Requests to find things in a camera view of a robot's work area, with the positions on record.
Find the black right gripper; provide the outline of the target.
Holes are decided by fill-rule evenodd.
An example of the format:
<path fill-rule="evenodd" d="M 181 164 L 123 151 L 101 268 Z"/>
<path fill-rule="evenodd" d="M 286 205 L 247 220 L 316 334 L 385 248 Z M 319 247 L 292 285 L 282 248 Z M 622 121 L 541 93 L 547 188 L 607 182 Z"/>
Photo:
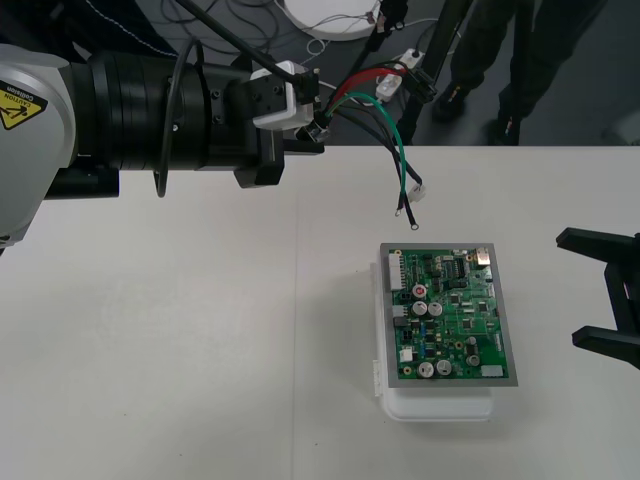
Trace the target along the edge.
<path fill-rule="evenodd" d="M 584 326 L 572 334 L 575 347 L 639 368 L 639 238 L 565 228 L 558 248 L 608 263 L 604 270 L 617 329 Z"/>

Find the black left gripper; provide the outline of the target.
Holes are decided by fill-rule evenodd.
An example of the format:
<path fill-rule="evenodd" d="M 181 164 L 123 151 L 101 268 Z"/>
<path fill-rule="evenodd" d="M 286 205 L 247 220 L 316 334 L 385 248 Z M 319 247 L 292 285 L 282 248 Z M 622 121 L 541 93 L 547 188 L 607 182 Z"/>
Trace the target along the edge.
<path fill-rule="evenodd" d="M 323 154 L 323 143 L 284 140 L 279 132 L 258 128 L 253 119 L 282 106 L 284 83 L 270 77 L 252 80 L 231 66 L 207 64 L 203 78 L 209 94 L 209 133 L 204 170 L 231 171 L 242 188 L 277 185 L 285 154 Z"/>

